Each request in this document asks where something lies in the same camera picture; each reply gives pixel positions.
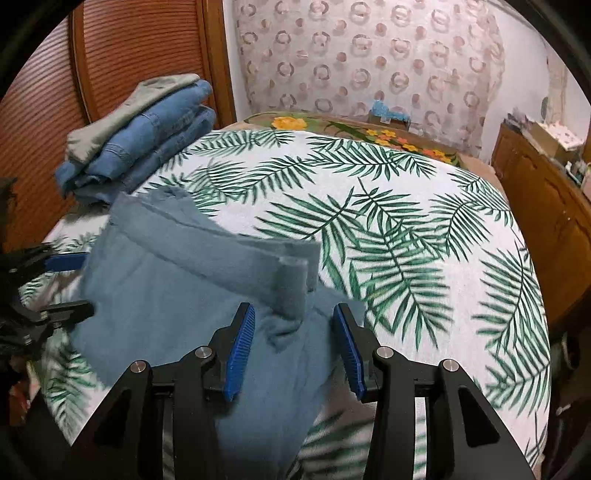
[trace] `orange flower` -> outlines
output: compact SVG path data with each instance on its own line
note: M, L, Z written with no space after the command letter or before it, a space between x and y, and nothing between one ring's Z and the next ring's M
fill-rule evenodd
M308 124L303 118L276 116L271 124L279 130L304 130Z

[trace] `green palm leaf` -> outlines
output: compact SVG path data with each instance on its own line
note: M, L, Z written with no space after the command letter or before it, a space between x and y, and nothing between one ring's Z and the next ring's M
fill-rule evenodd
M487 301L479 302L483 313L473 319L487 325L477 331L486 336L487 348L499 354L501 348L514 350L527 347L536 356L547 359L548 336L543 317L543 301L534 267L525 248L515 244L516 251L485 251L488 260L481 282L487 286Z
M189 149L190 148L191 147L183 148L176 155L172 156L172 158L170 158L170 160L168 160L164 165L162 165L158 169L158 173L162 174L164 172L170 171L174 167L176 167L177 165L179 167L182 167L183 166L183 161L189 159L189 151L190 151Z
M356 199L353 206L359 208L358 215L365 215L367 230L371 229L375 220L384 226L385 231L390 231L402 221L405 226L422 224L419 219L425 215L417 207L419 202L408 201L409 194L392 194L392 190L380 192L378 187L368 191L362 180L358 181L363 193L353 195Z
M189 147L189 153L212 158L240 155L258 146L254 132L257 131L213 132L201 137L196 144Z
M509 410L518 407L517 415L529 406L528 415L550 402L550 360L539 358L528 347L518 352L497 355L491 352L496 367L487 366L493 381L485 386L485 395L493 407Z
M293 141L295 136L288 131L278 130L239 130L213 132L205 135L189 148L189 153L208 157L228 157L240 155L254 147L278 147Z
M433 232L447 255L468 260L467 253L472 253L470 247L488 241L491 233L473 208L472 198L446 193L437 195L431 202L434 205L431 213L435 215L431 221Z
M438 348L436 332L447 333L453 322L449 316L452 309L443 301L449 287L442 282L441 269L433 266L433 257L415 244L403 226L389 232L380 224L378 228L379 233L359 231L360 245L353 248L360 255L352 258L359 273L372 276L362 286L373 288L368 300L374 300L375 321L392 334L401 328L402 341L414 324L415 348L418 350L424 330ZM398 309L390 321L385 313L395 303Z
M496 192L496 188L490 183L470 171L457 168L456 171L448 173L448 175L466 193L486 194L491 191Z
M363 193L353 195L357 198L353 206L359 207L359 214L366 217L366 229L370 230L374 221L388 232L398 225L404 224L417 248L422 247L433 258L441 258L439 237L433 228L424 225L426 215L416 206L419 202L408 202L408 194L392 194L392 190L380 192L378 188L368 191L361 179L359 184Z
M400 169L408 173L414 173L417 177L424 175L430 178L437 171L432 159L416 153L395 152L394 161L399 165Z
M184 172L181 172L178 177L173 173L168 177L160 175L158 178L160 182L148 182L144 187L144 192L164 186L181 187L191 196L197 209L207 216L214 216L217 213L217 209L214 207L227 201L223 194L216 195L215 189L213 191L212 189L199 189L198 182L186 177Z
M363 476L374 420L359 420L339 426L344 412L337 412L308 432L297 457L305 473L311 476L338 475L346 479ZM360 434L367 440L356 442L354 437Z
M495 222L502 220L505 226L513 226L514 218L511 208L501 192L493 185L478 175L459 168L448 175L472 201L470 205L472 209L483 212L485 215L494 215Z
M527 462L530 464L530 467L533 469L535 464L538 462L542 451L544 450L544 442L546 440L546 435L548 435L548 424L544 426L540 435L538 435L538 414L534 415L534 424L535 424L535 438L533 443L530 445L530 440L527 441L527 445L525 445L525 452L524 456L527 459Z
M287 145L296 137L292 132L286 130L250 130L255 138L256 144L260 147L272 148Z
M355 218L357 212L350 208L353 189L345 202L340 204L330 195L324 202L309 194L310 200L302 200L285 194L292 205L271 202L274 210L267 210L268 217L256 217L264 226L256 229L269 236L298 238L322 242L322 264L328 263L333 246L339 254L340 264L345 263L346 245L358 245L354 230L362 225Z
M308 158L311 165L328 168L336 173L348 172L350 177L374 174L373 179L377 179L383 174L389 180L392 174L400 175L394 150L354 140L336 139L326 144L320 143L312 148L315 153Z
M242 162L221 161L198 167L186 177L186 190L199 192L201 197L211 201L227 203L240 194L240 178L244 171Z
M86 360L77 353L64 335L56 349L50 349L49 378L43 379L44 396L54 412L62 432L71 441L76 438L87 418L88 390L97 383Z
M267 191L284 191L285 188L303 188L302 181L314 180L310 178L310 173L314 173L308 166L309 161L302 160L301 157L292 158L285 156L283 158L272 158L258 165L254 170L243 177L239 185L242 203L246 203L249 197L252 198L254 205L259 192L267 198Z

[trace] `bed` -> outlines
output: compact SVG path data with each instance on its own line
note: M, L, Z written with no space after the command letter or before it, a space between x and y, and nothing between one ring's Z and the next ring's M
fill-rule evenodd
M366 325L383 345L429 364L458 360L534 466L551 381L540 288L503 194L469 162L460 168L412 148L251 122L196 141L137 194L163 185L187 190L232 232L321 242L322 282L366 303ZM62 252L89 251L107 219L104 208L74 208L46 241ZM68 301L78 278L46 274L23 287L23 301ZM62 330L36 371L58 425L74 441L108 385ZM290 475L361 478L374 415L375 406L359 404L335 374ZM416 423L414 472L423 478L419 400Z

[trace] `metal screw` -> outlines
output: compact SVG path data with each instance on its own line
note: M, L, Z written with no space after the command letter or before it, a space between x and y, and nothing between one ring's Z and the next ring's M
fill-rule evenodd
M390 358L391 356L394 356L394 350L392 350L389 346L381 346L375 352L381 358Z
M443 361L443 368L445 368L445 370L448 372L455 372L458 368L460 368L460 365L455 360L448 358Z
M198 358L207 358L212 353L212 349L210 349L208 346L200 346L197 350L195 350L195 355Z
M139 373L143 372L144 370L146 370L146 362L144 362L143 360L136 360L134 363L132 363L129 366L129 369L134 374L139 374Z

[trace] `wooden dresser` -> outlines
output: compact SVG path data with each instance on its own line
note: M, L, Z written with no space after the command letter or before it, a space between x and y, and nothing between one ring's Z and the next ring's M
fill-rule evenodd
M551 338L581 327L591 313L591 203L506 125L492 166L534 262Z

